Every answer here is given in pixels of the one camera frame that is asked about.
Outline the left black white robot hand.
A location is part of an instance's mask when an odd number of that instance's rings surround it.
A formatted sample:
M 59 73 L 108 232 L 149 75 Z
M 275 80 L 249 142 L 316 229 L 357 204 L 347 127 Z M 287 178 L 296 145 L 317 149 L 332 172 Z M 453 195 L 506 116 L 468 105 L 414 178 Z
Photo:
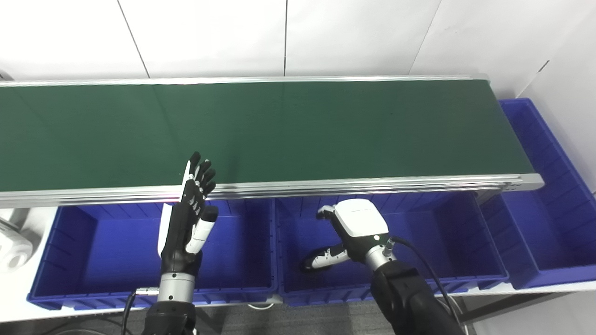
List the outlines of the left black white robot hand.
M 160 221 L 157 251 L 161 274 L 179 272 L 196 276 L 202 264 L 202 248 L 219 216 L 216 206 L 207 204 L 215 189 L 211 161 L 192 153 L 183 173 L 179 200 L 165 204 Z

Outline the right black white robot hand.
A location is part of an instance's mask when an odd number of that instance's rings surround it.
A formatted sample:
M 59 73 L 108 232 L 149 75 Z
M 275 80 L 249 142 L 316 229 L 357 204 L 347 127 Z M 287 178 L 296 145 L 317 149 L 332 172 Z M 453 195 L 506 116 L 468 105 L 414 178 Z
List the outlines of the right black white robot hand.
M 375 271 L 395 261 L 389 227 L 372 201 L 348 199 L 319 208 L 317 219 L 330 221 L 341 243 L 313 250 L 300 263 L 300 271 L 325 271 L 351 260 Z

